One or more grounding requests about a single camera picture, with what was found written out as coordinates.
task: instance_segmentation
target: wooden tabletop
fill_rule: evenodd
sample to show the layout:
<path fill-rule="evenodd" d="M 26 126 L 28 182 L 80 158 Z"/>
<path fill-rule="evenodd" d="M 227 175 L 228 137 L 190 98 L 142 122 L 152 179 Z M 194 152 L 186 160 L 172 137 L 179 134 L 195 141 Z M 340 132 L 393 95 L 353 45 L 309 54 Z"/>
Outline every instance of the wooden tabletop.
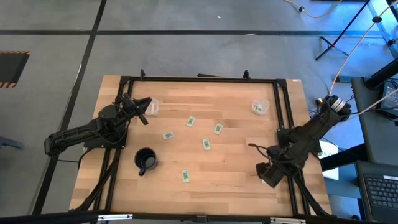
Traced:
<path fill-rule="evenodd" d="M 114 100 L 119 80 L 120 76 L 104 76 L 94 117 Z M 287 84 L 294 123 L 304 124 L 309 117 L 302 83 L 287 80 Z M 137 118 L 131 121 L 121 152 L 112 212 L 292 215 L 286 177 L 274 189 L 262 184 L 255 165 L 267 159 L 247 146 L 277 144 L 279 125 L 271 84 L 139 81 L 134 82 L 132 96 L 156 98 L 159 113 L 147 116 L 147 126 Z M 287 124 L 282 90 L 280 97 Z M 258 98 L 270 104 L 264 116 L 251 111 L 251 103 Z M 186 126 L 189 116 L 196 118 L 191 128 Z M 220 135 L 213 132 L 217 123 L 224 125 Z M 163 140 L 162 135 L 169 131 L 175 137 Z M 209 151 L 203 150 L 205 138 L 210 139 Z M 134 155 L 143 147 L 156 152 L 159 164 L 139 177 Z M 94 149 L 83 158 L 70 208 L 79 206 L 97 184 L 103 154 L 104 149 Z M 182 183 L 183 169 L 190 172 L 189 183 Z M 303 172 L 317 202 L 331 212 L 319 160 L 310 155 Z M 101 208 L 107 186 L 104 189 Z M 299 188 L 295 189 L 302 213 Z"/>

